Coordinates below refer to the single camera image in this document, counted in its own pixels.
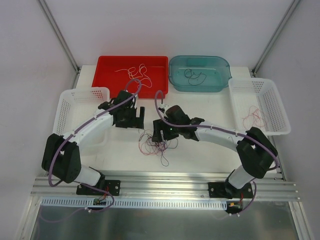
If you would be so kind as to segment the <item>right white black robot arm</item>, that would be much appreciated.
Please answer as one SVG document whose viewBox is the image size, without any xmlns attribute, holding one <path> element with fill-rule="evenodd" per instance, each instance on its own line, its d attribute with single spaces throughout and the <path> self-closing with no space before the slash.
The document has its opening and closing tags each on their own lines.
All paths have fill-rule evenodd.
<svg viewBox="0 0 320 240">
<path fill-rule="evenodd" d="M 224 182 L 209 183 L 213 198 L 238 198 L 247 193 L 246 185 L 255 179 L 263 179 L 267 172 L 273 170 L 272 164 L 279 165 L 276 148 L 257 127 L 244 132 L 224 129 L 203 118 L 189 118 L 178 105 L 161 104 L 156 111 L 160 118 L 153 121 L 153 142 L 182 136 L 196 142 L 220 145 L 238 154 L 240 166 Z"/>
</svg>

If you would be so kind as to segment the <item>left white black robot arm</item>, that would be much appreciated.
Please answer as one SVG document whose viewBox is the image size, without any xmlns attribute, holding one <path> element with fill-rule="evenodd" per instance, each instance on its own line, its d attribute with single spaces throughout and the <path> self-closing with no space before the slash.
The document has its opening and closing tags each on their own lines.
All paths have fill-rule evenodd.
<svg viewBox="0 0 320 240">
<path fill-rule="evenodd" d="M 121 90 L 117 97 L 101 103 L 96 112 L 63 135 L 51 134 L 46 141 L 41 167 L 48 172 L 48 182 L 54 187 L 52 177 L 62 183 L 79 183 L 80 193 L 99 195 L 110 189 L 106 176 L 82 164 L 81 152 L 98 136 L 111 127 L 143 129 L 145 107 L 137 107 L 137 95 Z"/>
</svg>

